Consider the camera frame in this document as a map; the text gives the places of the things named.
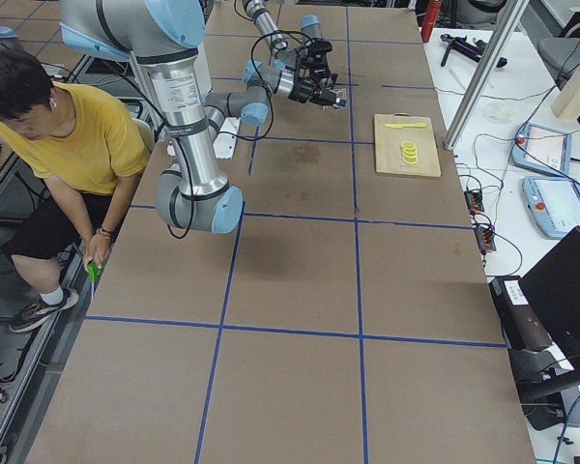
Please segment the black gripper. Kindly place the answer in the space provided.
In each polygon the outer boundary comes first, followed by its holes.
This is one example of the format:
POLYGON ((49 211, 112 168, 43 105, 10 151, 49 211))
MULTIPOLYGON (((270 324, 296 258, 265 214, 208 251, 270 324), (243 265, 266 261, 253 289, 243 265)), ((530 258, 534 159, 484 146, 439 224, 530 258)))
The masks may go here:
POLYGON ((294 82, 289 99, 294 102, 312 102, 319 106, 332 107, 335 93, 333 90, 323 89, 320 86, 304 79, 294 82))
POLYGON ((323 78, 330 77, 332 72, 328 63, 328 54, 333 51, 329 41, 306 41, 297 50, 297 72, 299 77, 320 86, 323 78))

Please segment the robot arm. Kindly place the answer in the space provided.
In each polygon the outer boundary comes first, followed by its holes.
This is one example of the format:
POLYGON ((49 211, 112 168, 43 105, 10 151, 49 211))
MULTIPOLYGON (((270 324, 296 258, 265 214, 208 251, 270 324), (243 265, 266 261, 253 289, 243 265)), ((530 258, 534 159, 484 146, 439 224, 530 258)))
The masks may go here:
POLYGON ((133 60, 148 76, 158 111, 172 140, 175 162, 164 170, 156 192, 163 221, 186 231, 231 232, 243 209, 243 195, 218 168, 214 142, 228 118, 259 127, 272 120, 270 98, 312 102, 341 109, 328 65, 332 44, 317 15, 306 15, 292 48, 262 1, 245 1, 249 20, 272 55, 270 64, 249 60, 246 90, 209 92, 203 51, 205 14, 199 1, 64 1, 61 32, 68 46, 114 62, 133 60))
POLYGON ((299 30, 286 31, 278 27, 264 1, 244 1, 242 7, 271 53, 269 64, 253 61, 247 66, 245 80, 257 75, 272 93, 290 100, 326 99, 337 74, 329 67, 333 45, 323 37, 318 16, 308 14, 299 30))

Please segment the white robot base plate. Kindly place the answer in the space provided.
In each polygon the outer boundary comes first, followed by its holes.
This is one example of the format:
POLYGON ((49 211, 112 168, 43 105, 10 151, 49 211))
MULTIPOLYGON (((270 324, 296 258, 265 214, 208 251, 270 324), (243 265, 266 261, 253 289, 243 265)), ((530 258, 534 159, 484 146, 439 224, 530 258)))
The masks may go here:
POLYGON ((167 155, 176 160, 182 156, 200 164, 212 159, 229 160, 238 143, 240 127, 240 117, 223 115, 171 125, 167 128, 171 137, 167 155))

